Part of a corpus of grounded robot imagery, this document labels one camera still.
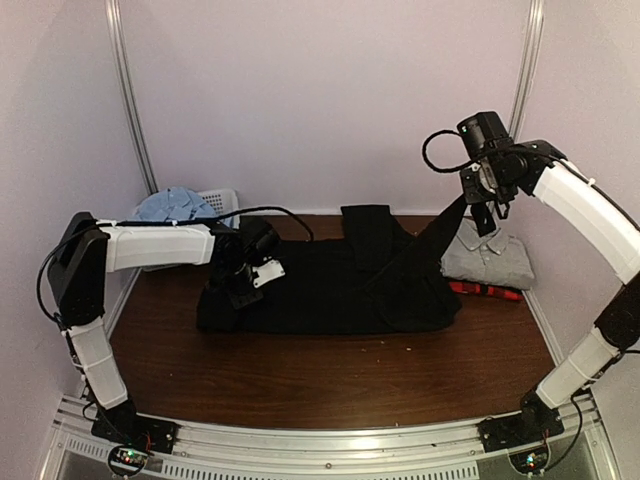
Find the ventilation grille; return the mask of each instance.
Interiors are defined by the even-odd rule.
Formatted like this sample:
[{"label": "ventilation grille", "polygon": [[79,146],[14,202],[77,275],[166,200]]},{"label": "ventilation grille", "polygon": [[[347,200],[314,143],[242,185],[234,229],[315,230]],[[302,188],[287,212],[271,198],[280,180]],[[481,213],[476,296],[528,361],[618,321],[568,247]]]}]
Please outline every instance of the ventilation grille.
[{"label": "ventilation grille", "polygon": [[94,458],[96,460],[107,460],[109,449],[94,443],[91,440],[71,437],[67,442],[67,450],[79,455]]},{"label": "ventilation grille", "polygon": [[[260,474],[226,473],[220,469],[185,465],[180,462],[164,461],[162,474],[166,478],[176,480],[288,480],[293,477],[278,475],[264,476]],[[349,475],[354,480],[479,480],[478,467],[475,462],[453,465],[449,467],[430,468],[411,474],[394,474],[389,476]]]}]

